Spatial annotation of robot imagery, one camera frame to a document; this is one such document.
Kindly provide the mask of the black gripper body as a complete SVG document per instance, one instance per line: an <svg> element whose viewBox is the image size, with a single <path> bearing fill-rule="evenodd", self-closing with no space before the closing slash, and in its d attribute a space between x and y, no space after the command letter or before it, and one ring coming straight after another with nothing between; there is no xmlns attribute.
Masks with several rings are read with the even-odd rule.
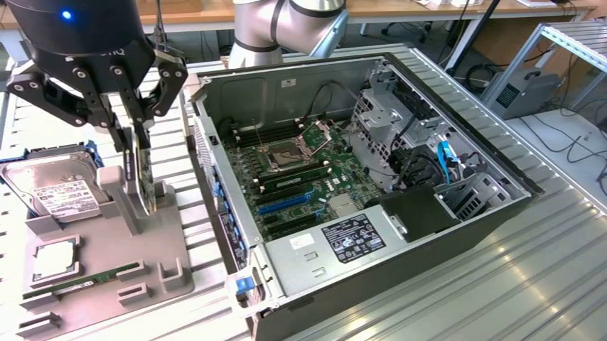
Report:
<svg viewBox="0 0 607 341"><path fill-rule="evenodd" d="M93 75L98 92L119 92L113 66L134 87L155 60L135 1L10 1L9 8L31 43L37 66L77 90Z"/></svg>

